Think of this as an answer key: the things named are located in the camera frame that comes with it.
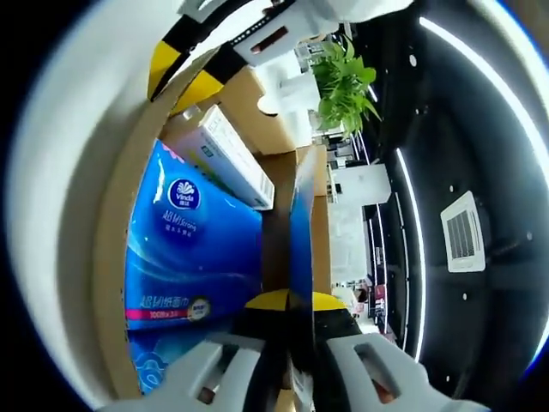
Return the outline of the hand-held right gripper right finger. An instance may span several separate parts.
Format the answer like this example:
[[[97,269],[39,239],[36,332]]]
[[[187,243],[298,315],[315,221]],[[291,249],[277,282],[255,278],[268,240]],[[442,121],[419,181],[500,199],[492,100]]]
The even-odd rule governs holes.
[[[312,295],[318,411],[475,411],[435,389],[426,369],[378,332],[364,333],[344,303]]]

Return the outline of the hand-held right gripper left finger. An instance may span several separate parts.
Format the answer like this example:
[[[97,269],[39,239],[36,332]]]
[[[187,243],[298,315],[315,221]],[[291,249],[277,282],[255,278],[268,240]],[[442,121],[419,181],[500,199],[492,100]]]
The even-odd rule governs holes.
[[[275,411],[287,371],[288,291],[258,295],[229,332],[207,336],[166,370],[160,386],[102,411]]]

